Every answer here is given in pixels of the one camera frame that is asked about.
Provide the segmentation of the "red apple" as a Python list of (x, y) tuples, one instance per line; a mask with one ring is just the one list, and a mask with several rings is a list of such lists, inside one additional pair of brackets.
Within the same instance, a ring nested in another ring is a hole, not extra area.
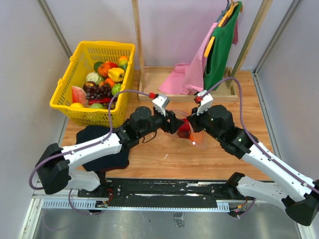
[(177, 130), (177, 135), (180, 138), (189, 138), (191, 135), (191, 129), (190, 129), (190, 124), (187, 119), (182, 119), (183, 120), (183, 125)]

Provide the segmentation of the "clear zip top bag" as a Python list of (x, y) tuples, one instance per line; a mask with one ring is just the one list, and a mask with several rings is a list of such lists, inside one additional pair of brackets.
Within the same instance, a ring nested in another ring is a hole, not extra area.
[(187, 143), (191, 146), (194, 146), (200, 150), (206, 150), (207, 149), (207, 140), (204, 136), (204, 132), (194, 132), (193, 127), (187, 120), (187, 117), (189, 116), (188, 113), (180, 110), (171, 110), (175, 113), (175, 116), (178, 119), (183, 120), (183, 125), (175, 132), (174, 134), (171, 133), (165, 133), (167, 136), (179, 139), (180, 141)]

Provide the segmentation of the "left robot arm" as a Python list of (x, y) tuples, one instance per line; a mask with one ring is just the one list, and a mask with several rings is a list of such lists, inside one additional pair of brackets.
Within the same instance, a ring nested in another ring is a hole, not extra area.
[(129, 150), (138, 145), (141, 138), (158, 129), (174, 134), (183, 123), (173, 111), (160, 113), (147, 107), (138, 107), (122, 126), (99, 138), (64, 148), (53, 143), (45, 149), (35, 166), (41, 189), (47, 195), (66, 188), (84, 189), (101, 197), (107, 191), (106, 183), (94, 171), (78, 171), (78, 166)]

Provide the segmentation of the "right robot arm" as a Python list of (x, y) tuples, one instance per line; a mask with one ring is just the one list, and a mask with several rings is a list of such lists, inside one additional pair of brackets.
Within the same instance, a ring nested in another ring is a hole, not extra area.
[(250, 163), (274, 181), (268, 184), (236, 172), (227, 181), (229, 198), (243, 195), (266, 201), (285, 211), (298, 224), (312, 224), (319, 211), (318, 180), (296, 171), (247, 130), (236, 127), (232, 113), (222, 105), (205, 111), (195, 107), (187, 119), (195, 132), (205, 131), (225, 152)]

